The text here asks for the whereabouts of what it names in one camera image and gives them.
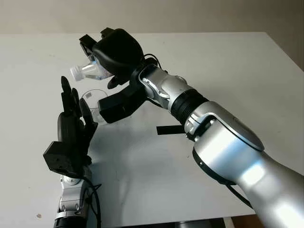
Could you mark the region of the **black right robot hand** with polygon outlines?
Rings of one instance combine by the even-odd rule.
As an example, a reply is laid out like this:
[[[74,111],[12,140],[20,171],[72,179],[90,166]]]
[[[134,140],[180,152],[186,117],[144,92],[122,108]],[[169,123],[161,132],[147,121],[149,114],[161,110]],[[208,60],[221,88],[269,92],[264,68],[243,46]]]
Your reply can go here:
[[[122,28],[105,28],[100,33],[100,41],[95,41],[88,34],[82,36],[80,46],[90,60],[96,61],[110,73],[112,79],[107,88],[113,89],[130,80],[144,54],[135,38]]]

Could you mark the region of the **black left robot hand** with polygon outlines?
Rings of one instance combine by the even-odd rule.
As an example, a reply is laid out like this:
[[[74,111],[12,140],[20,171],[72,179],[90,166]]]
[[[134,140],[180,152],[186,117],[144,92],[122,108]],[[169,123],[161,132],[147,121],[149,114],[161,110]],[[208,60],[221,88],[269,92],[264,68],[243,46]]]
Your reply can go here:
[[[72,157],[82,165],[91,165],[88,155],[90,142],[96,132],[98,123],[93,120],[90,108],[78,91],[71,88],[68,79],[61,77],[63,112],[58,117],[57,134],[60,142],[71,148]]]

